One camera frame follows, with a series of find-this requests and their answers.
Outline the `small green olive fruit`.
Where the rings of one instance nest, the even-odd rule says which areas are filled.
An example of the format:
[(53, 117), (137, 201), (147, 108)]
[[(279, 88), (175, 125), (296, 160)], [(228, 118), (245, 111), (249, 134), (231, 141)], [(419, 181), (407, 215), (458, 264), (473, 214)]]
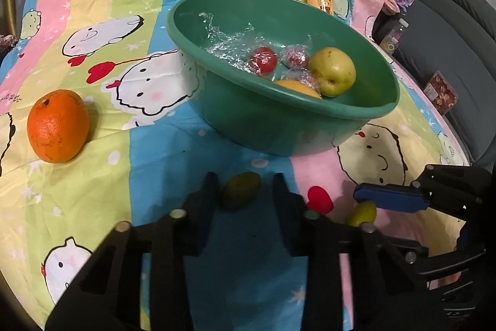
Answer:
[(346, 217), (346, 224), (360, 227), (363, 223), (374, 223), (377, 218), (377, 206), (373, 201), (363, 201), (354, 206)]
[(258, 196), (261, 176), (247, 171), (232, 177), (224, 187), (224, 209), (235, 211), (247, 208)]

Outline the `large yellow-green pear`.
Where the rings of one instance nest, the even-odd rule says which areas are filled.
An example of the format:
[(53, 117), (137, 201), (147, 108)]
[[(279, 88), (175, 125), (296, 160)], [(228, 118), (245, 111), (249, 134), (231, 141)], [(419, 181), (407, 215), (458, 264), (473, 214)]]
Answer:
[(320, 92), (327, 97), (337, 97), (355, 84), (357, 71), (352, 59), (335, 47), (325, 47), (314, 53), (308, 70), (319, 84)]

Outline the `plastic-wrapped peeled orange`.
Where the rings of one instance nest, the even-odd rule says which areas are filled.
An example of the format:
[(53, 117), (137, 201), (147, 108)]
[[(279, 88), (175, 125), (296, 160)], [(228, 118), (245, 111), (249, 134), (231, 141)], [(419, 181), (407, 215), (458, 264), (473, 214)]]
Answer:
[(302, 82), (298, 82), (295, 80), (282, 79), (282, 80), (275, 81), (274, 84), (277, 84), (277, 85), (284, 87), (288, 90), (302, 93), (306, 96), (311, 96), (311, 97), (318, 98), (318, 99), (321, 98), (320, 94), (316, 90), (303, 84)]

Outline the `red tomato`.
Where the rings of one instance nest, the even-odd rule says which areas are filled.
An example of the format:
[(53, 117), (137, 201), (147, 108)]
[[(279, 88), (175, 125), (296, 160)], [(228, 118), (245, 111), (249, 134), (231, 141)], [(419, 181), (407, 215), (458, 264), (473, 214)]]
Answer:
[(258, 76), (269, 76), (277, 67), (277, 54), (269, 47), (259, 47), (249, 56), (248, 64)]

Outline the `red patterned box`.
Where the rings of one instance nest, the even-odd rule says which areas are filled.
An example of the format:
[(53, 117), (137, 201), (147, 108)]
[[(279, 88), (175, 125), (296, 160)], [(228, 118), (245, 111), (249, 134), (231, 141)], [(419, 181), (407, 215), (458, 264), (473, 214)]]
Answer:
[(446, 115), (457, 104), (456, 92), (439, 70), (427, 82), (424, 94), (441, 116)]

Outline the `grey sofa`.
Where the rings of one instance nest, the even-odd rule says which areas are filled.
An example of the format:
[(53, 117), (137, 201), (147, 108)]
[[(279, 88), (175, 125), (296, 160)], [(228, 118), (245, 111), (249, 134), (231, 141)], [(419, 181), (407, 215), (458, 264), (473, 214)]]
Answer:
[(420, 87), (436, 73), (457, 96), (445, 118), (472, 165), (495, 164), (495, 10), (485, 0), (414, 0), (393, 57)]

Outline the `orange fruit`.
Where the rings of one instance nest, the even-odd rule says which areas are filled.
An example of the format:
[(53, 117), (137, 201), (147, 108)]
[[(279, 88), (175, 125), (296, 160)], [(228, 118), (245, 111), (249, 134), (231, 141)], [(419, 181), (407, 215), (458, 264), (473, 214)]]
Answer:
[(59, 89), (42, 96), (29, 111), (27, 135), (33, 152), (51, 164), (73, 159), (86, 143), (90, 118), (83, 99)]

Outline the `green plastic basin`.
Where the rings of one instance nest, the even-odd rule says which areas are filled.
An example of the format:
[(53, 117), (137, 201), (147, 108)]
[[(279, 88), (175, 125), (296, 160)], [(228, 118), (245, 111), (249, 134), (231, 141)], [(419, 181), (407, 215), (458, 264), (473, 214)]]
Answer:
[[(398, 79), (377, 49), (339, 18), (297, 0), (180, 0), (168, 13), (171, 41), (194, 64), (195, 112), (226, 138), (267, 154), (317, 154), (343, 144), (399, 102)], [(308, 73), (249, 63), (258, 47), (335, 47), (356, 70), (351, 88), (329, 97)]]

